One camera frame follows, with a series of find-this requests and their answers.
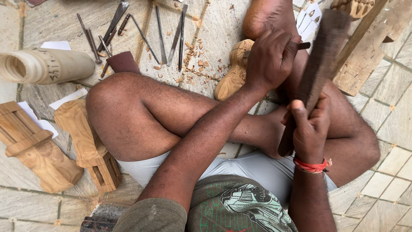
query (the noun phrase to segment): leg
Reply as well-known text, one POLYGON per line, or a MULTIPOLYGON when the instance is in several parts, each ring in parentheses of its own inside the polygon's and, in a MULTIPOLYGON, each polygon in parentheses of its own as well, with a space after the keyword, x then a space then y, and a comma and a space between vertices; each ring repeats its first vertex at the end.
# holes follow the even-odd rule
MULTIPOLYGON (((90 122, 107 149, 121 161, 146 160, 170 151, 217 104, 203 95, 133 73, 108 77, 90 90, 86 100, 90 122)), ((284 113, 281 108, 268 115, 247 115, 229 140, 274 155, 284 113)))
MULTIPOLYGON (((243 32, 250 38, 257 38, 264 30, 277 28, 297 34, 292 0, 252 0, 243 22, 243 32)), ((308 58, 306 50, 297 53, 293 71, 281 86, 289 98, 293 98, 297 91, 308 58)), ((333 161, 328 176, 340 187, 377 163, 379 146, 374 131, 331 81, 326 83, 323 91, 332 99, 324 154, 326 159, 333 161)))

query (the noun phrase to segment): red string bracelet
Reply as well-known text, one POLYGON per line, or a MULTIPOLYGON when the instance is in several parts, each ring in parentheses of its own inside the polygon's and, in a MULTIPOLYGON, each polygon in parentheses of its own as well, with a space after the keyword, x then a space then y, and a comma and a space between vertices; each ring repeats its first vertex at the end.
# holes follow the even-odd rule
POLYGON ((306 173, 321 173, 323 171, 326 171, 326 167, 332 165, 332 159, 330 159, 328 162, 326 162, 325 159, 323 159, 323 163, 321 164, 309 164, 309 163, 303 163, 296 157, 293 158, 293 162, 295 165, 302 171, 306 173))

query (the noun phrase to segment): wood shavings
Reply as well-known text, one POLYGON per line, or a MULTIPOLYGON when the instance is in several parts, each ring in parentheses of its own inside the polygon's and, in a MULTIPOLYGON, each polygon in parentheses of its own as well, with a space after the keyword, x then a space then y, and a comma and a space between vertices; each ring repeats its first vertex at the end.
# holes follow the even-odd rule
POLYGON ((97 52, 97 54, 98 54, 99 56, 101 56, 101 57, 106 57, 106 55, 103 54, 103 53, 97 52))

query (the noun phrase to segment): carved wooden piece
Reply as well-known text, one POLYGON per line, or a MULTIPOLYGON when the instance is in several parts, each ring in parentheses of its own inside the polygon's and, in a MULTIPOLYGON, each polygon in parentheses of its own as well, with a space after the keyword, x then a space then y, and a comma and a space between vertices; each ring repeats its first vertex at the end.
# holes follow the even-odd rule
POLYGON ((334 0, 330 8, 346 11, 352 18, 361 19, 374 5, 375 0, 334 0))
POLYGON ((107 151, 87 118, 84 100, 69 101, 54 113, 54 120, 70 133, 77 164, 87 168, 100 193, 116 190, 122 179, 115 159, 107 151))
POLYGON ((222 80, 219 81, 213 92, 216 100, 226 100, 245 83, 248 58, 243 58, 243 53, 250 51, 253 44, 254 41, 247 39, 237 43, 232 48, 229 57, 230 69, 222 80))
MULTIPOLYGON (((310 54, 306 69, 303 73, 299 90, 295 99, 303 101, 310 114, 316 106, 319 95, 326 81, 332 76, 336 65, 336 57, 339 48, 349 29, 350 18, 344 12, 325 10, 319 28, 318 35, 314 41, 313 50, 310 54)), ((290 156, 293 153, 293 132, 296 122, 290 116, 279 144, 280 156, 290 156)))
POLYGON ((385 56, 379 46, 397 40, 411 19, 410 2, 376 1, 340 52, 333 83, 343 93, 355 96, 385 56))
POLYGON ((83 169, 61 152, 53 133, 41 130, 16 102, 0 104, 0 140, 7 157, 18 158, 40 178, 41 188, 57 193, 73 187, 83 169))

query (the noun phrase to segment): hand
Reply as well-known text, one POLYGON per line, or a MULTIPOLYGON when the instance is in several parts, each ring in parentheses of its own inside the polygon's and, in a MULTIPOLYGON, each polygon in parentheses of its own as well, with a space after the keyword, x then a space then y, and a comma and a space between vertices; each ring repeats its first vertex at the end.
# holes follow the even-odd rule
MULTIPOLYGON (((330 97, 321 92, 309 119, 305 106, 300 100, 293 100, 287 109, 291 111, 296 121, 296 129, 293 132, 296 158, 309 164, 323 163, 323 147, 330 124, 330 97)), ((282 120, 284 125, 288 115, 290 114, 286 114, 282 120)))
POLYGON ((292 71, 300 39, 283 29, 265 31, 250 52, 245 85, 265 93, 278 88, 292 71))

